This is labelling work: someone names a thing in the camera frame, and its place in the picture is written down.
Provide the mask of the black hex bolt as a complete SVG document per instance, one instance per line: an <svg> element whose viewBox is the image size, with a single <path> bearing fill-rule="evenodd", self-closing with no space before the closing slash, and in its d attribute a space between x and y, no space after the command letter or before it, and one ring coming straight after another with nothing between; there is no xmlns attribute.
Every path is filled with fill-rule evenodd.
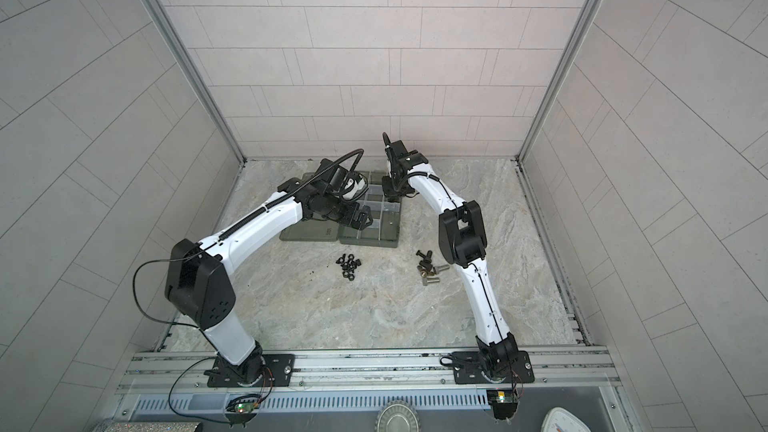
<svg viewBox="0 0 768 432"><path fill-rule="evenodd" d="M426 262L426 263L432 262L432 255L433 255L432 250L428 250L426 253L423 253L422 251L417 250L416 255L420 258L422 262Z"/></svg>

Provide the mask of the silver hex bolt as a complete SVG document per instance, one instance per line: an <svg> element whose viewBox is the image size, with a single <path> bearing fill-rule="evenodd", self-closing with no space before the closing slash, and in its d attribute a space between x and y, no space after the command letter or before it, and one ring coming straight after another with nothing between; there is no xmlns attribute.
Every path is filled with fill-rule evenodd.
<svg viewBox="0 0 768 432"><path fill-rule="evenodd" d="M444 265L437 265L437 266L429 266L429 267L423 267L420 266L418 268L421 278L422 278L422 284L424 286L439 283L440 282L440 274L444 271L447 271L450 269L451 266L448 264Z"/></svg>

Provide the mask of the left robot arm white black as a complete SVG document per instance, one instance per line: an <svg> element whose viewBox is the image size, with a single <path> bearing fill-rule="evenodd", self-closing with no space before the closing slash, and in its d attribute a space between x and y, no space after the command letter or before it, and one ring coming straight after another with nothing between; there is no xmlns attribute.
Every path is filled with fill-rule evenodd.
<svg viewBox="0 0 768 432"><path fill-rule="evenodd" d="M368 189L355 171L363 154L355 149L334 161L324 159L311 177L288 179L228 228L173 247L165 296L215 348L214 368L206 373L210 385L251 386L265 376L263 349L234 310L231 276L248 257L284 229L315 215L357 230L372 225L371 209L358 202Z"/></svg>

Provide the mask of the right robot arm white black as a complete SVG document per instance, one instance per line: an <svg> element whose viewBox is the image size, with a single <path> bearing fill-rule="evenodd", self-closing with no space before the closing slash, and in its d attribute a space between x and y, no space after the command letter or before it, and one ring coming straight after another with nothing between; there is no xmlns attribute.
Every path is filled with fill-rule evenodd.
<svg viewBox="0 0 768 432"><path fill-rule="evenodd" d="M479 366L489 381L534 381L527 352L518 347L495 297L488 273L488 245L480 205L466 201L436 175L428 159L401 140L382 135L388 161L383 179L387 198L418 194L437 213L438 245L461 278L476 326Z"/></svg>

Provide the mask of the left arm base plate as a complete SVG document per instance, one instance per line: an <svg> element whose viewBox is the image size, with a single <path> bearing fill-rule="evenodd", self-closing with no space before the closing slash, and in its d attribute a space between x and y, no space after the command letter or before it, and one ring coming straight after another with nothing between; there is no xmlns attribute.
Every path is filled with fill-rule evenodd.
<svg viewBox="0 0 768 432"><path fill-rule="evenodd" d="M240 365L232 365L217 356L204 375L207 386L212 388L287 387L295 359L294 354L261 354L247 358Z"/></svg>

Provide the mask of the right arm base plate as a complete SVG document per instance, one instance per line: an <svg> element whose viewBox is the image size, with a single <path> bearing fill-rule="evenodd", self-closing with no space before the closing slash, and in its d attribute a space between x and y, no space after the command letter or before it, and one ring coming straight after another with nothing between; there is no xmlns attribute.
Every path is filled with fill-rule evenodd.
<svg viewBox="0 0 768 432"><path fill-rule="evenodd" d="M454 381L459 385L529 384L535 381L532 362L524 350L500 359L482 358L477 350L454 351L442 356L440 364L453 372Z"/></svg>

